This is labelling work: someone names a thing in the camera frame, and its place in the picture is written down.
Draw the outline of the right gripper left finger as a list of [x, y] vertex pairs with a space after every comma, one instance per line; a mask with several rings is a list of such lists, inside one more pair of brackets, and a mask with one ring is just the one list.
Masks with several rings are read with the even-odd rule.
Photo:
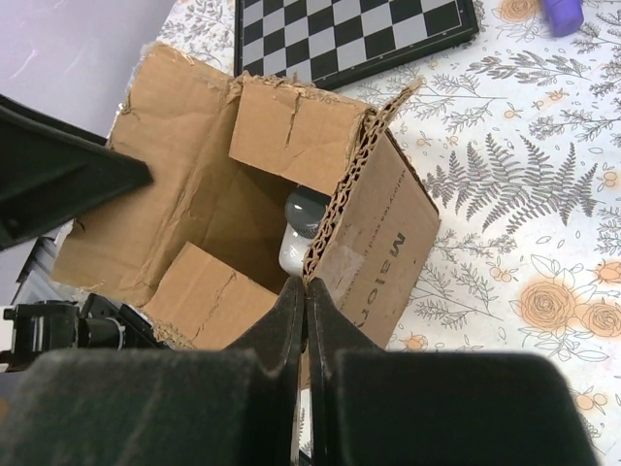
[[25, 372], [5, 465], [295, 465], [304, 287], [226, 349], [67, 349]]

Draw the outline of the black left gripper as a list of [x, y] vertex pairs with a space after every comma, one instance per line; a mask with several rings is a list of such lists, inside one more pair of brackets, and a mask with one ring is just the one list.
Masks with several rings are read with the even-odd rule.
[[[2, 250], [150, 183], [145, 162], [108, 149], [104, 138], [1, 97]], [[167, 347], [145, 317], [103, 296], [18, 304], [2, 318], [13, 325], [1, 351], [8, 370], [51, 350]]]

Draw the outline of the white bottle grey cap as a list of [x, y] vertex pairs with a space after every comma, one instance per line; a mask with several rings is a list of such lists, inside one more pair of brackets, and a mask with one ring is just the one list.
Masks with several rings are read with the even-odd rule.
[[286, 228], [282, 237], [278, 262], [290, 276], [303, 274], [304, 258], [319, 230], [330, 197], [303, 185], [289, 194], [284, 214]]

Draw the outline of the brown taped cardboard box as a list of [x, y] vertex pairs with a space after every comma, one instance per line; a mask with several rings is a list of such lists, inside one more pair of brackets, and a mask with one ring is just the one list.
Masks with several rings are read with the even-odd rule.
[[52, 278], [140, 309], [174, 349], [221, 350], [275, 304], [285, 203], [307, 187], [328, 206], [303, 279], [385, 347], [441, 224], [389, 128], [420, 86], [377, 109], [154, 44], [108, 141], [153, 182], [79, 216]]

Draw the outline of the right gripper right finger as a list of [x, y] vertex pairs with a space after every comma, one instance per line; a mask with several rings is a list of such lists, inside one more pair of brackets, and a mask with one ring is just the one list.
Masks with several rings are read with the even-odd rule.
[[307, 296], [316, 465], [593, 465], [564, 377], [525, 353], [381, 349]]

